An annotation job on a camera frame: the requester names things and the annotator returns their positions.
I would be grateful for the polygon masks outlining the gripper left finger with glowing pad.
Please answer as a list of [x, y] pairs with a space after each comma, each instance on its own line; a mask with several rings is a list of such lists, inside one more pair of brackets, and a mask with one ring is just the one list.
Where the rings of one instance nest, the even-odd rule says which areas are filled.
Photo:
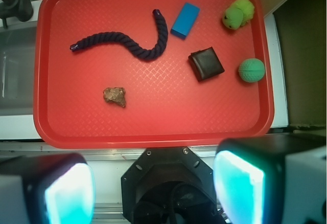
[[1, 158], [1, 223], [91, 223], [95, 198], [78, 153]]

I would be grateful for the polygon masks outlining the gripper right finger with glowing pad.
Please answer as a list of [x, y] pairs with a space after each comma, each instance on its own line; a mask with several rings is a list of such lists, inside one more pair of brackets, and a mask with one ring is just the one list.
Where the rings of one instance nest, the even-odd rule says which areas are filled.
[[232, 223], [326, 223], [326, 137], [226, 139], [213, 180]]

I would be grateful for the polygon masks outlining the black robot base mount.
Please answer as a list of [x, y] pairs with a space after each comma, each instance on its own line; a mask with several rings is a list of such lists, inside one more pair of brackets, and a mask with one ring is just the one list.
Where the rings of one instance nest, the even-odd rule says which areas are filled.
[[121, 177], [130, 223], [225, 223], [213, 170], [187, 147], [148, 148]]

